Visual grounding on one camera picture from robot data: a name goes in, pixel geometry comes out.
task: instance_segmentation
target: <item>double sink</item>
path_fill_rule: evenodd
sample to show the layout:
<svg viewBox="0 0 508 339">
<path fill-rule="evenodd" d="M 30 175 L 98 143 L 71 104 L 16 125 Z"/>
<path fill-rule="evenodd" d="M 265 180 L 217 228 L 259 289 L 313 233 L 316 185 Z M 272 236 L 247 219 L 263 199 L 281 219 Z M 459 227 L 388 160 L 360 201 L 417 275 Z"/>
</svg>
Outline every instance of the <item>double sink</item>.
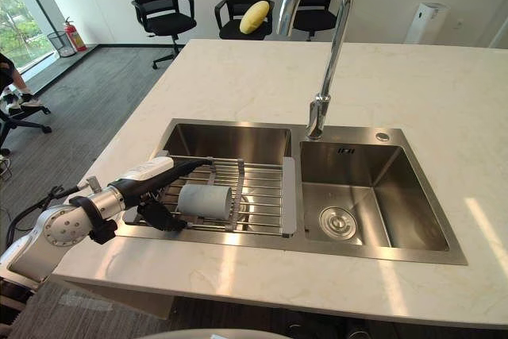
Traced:
<svg viewBox="0 0 508 339">
<path fill-rule="evenodd" d="M 251 225 L 240 222 L 244 232 L 161 232 L 141 222 L 136 211 L 130 210 L 119 221 L 118 235 L 467 264 L 400 129 L 326 126 L 322 138 L 311 141 L 302 125 L 175 119 L 153 155 L 162 150 L 176 157 L 241 158 L 247 168 L 248 164 L 257 168 L 283 168 L 284 164 L 286 168 L 287 163 L 293 163 L 288 172 L 294 176 L 286 176 L 285 185 L 280 187 L 283 198 L 273 187 L 277 181 L 273 171 L 262 170 L 267 174 L 264 180 L 258 179 L 259 175 L 249 177 L 246 172 L 244 190 L 261 188 L 265 198 L 242 202 L 251 212 L 258 210 L 249 215 Z M 274 200 L 282 204 L 285 218 L 294 216 L 291 234 L 277 234 L 283 218 L 264 213 L 266 207 L 259 209 L 273 206 Z M 260 226 L 267 229 L 265 234 L 243 234 L 256 233 Z"/>
</svg>

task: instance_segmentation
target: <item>marble countertop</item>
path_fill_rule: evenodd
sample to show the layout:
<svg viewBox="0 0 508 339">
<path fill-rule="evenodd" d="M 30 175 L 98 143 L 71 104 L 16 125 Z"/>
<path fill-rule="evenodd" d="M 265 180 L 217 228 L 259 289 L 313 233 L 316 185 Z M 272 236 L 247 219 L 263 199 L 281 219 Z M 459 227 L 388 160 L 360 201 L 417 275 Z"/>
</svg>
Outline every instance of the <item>marble countertop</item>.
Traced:
<svg viewBox="0 0 508 339">
<path fill-rule="evenodd" d="M 87 175 L 149 158 L 178 118 L 306 124 L 330 44 L 192 40 Z M 116 237 L 62 279 L 369 318 L 508 326 L 508 51 L 345 44 L 328 125 L 400 128 L 468 266 Z"/>
</svg>

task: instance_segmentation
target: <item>gray cylinder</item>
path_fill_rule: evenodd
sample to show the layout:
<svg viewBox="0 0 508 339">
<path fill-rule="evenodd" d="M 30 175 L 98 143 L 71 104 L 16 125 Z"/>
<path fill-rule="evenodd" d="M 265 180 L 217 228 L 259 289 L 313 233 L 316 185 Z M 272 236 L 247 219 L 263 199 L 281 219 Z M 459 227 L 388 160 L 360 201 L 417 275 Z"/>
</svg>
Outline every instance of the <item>gray cylinder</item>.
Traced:
<svg viewBox="0 0 508 339">
<path fill-rule="evenodd" d="M 228 220 L 231 187 L 186 184 L 178 197 L 178 211 L 189 216 Z"/>
</svg>

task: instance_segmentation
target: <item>floor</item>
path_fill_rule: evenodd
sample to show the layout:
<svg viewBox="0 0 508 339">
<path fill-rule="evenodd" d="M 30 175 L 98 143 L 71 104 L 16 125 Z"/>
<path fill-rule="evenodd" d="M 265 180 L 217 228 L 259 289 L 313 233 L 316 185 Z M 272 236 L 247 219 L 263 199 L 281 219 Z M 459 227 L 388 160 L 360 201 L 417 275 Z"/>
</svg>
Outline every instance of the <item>floor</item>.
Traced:
<svg viewBox="0 0 508 339">
<path fill-rule="evenodd" d="M 86 51 L 77 52 L 73 56 L 60 57 L 45 70 L 40 71 L 36 75 L 25 80 L 27 86 L 37 95 L 44 91 L 44 88 L 49 84 L 54 83 L 66 70 L 73 67 L 83 57 L 90 55 L 97 48 L 97 45 L 89 45 Z"/>
<path fill-rule="evenodd" d="M 149 92 L 169 63 L 153 71 L 150 62 L 166 48 L 98 48 L 41 95 L 52 114 L 30 120 L 48 124 L 53 133 L 16 129 L 6 141 L 12 150 L 13 176 L 0 183 L 3 252 L 9 215 L 42 198 L 55 184 L 76 184 L 125 120 Z M 36 214 L 23 221 L 29 228 Z M 285 333 L 303 322 L 316 338 L 345 337 L 350 321 L 284 309 L 176 298 L 168 320 L 160 320 L 116 303 L 91 298 L 55 283 L 46 283 L 29 300 L 13 324 L 10 338 L 135 338 L 190 328 L 246 328 Z M 373 338 L 508 339 L 508 333 L 389 322 L 366 322 Z"/>
<path fill-rule="evenodd" d="M 50 125 L 53 132 L 18 128 L 4 144 L 12 152 L 13 176 L 0 183 L 0 252 L 12 216 L 51 187 L 72 187 L 81 180 L 164 73 L 169 62 L 155 71 L 151 62 L 167 53 L 168 48 L 98 48 L 40 96 L 52 113 L 37 113 L 27 121 Z M 28 216 L 19 227 L 33 226 L 36 218 L 36 213 Z"/>
</svg>

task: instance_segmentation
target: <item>white appliance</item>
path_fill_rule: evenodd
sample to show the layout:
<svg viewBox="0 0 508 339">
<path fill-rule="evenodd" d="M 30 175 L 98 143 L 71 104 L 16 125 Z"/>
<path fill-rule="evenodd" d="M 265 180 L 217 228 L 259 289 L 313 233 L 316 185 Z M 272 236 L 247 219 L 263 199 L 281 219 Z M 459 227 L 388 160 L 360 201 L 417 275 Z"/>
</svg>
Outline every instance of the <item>white appliance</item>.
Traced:
<svg viewBox="0 0 508 339">
<path fill-rule="evenodd" d="M 450 7 L 440 3 L 420 3 L 406 34 L 406 44 L 433 44 Z"/>
</svg>

